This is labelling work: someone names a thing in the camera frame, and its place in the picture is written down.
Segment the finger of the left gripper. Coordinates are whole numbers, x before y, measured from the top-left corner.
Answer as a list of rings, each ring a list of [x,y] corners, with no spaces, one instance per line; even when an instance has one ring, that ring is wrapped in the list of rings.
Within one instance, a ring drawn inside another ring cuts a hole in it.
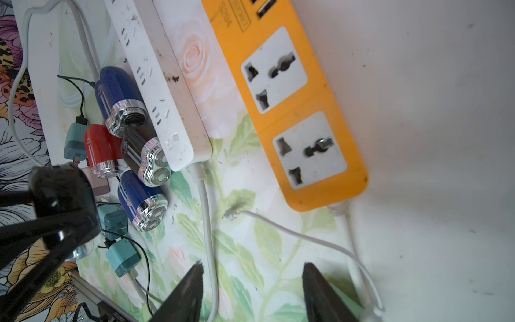
[[[1,291],[1,320],[26,321],[43,314],[39,321],[52,321],[72,313],[77,304],[70,271],[76,264],[66,259],[82,244],[74,233],[48,251],[41,237],[2,231],[7,288]]]
[[[43,217],[1,228],[1,268],[7,266],[32,242],[65,232],[65,239],[55,246],[38,266],[40,270],[58,268],[79,246],[100,234],[98,214],[73,211]]]

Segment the orange power strip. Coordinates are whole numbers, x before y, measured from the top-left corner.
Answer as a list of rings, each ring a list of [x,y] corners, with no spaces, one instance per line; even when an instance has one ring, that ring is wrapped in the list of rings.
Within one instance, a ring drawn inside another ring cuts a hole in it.
[[[292,3],[203,7],[289,206],[363,193],[366,165]]]

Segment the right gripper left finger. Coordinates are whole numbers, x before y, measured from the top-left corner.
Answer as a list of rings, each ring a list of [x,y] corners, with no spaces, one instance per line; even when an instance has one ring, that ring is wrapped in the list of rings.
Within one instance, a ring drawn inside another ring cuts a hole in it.
[[[199,321],[203,300],[203,273],[202,263],[196,262],[150,321]]]

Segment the dark blue electric shaver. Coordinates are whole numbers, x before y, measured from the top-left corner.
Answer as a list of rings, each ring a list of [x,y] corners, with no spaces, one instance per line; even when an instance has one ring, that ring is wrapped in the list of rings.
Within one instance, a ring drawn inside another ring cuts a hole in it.
[[[130,170],[119,176],[117,194],[128,220],[141,232],[157,228],[168,209],[162,189],[146,186]]]

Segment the white power strip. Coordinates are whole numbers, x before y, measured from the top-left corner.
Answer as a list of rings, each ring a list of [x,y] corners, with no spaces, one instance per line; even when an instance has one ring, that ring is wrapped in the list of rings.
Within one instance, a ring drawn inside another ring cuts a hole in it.
[[[107,13],[174,172],[204,179],[212,145],[152,1],[106,1]]]

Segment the red electric shaver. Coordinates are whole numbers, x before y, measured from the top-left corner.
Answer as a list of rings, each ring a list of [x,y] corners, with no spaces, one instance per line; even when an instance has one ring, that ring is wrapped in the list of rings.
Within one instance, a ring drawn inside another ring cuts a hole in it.
[[[106,126],[92,124],[84,134],[84,144],[96,177],[108,179],[128,169],[122,156],[122,139],[111,135]]]

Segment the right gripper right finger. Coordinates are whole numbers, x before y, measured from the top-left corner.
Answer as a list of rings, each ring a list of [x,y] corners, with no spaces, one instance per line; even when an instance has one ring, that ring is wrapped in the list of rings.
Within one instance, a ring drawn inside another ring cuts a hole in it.
[[[302,279],[309,322],[358,322],[349,307],[313,263],[304,264]]]

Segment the pink usb charger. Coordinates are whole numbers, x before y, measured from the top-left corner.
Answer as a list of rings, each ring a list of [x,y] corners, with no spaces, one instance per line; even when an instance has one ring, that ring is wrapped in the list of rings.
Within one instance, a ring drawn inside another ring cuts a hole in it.
[[[109,181],[107,179],[97,177],[89,167],[83,168],[82,171],[88,178],[95,197],[106,195],[110,192]]]

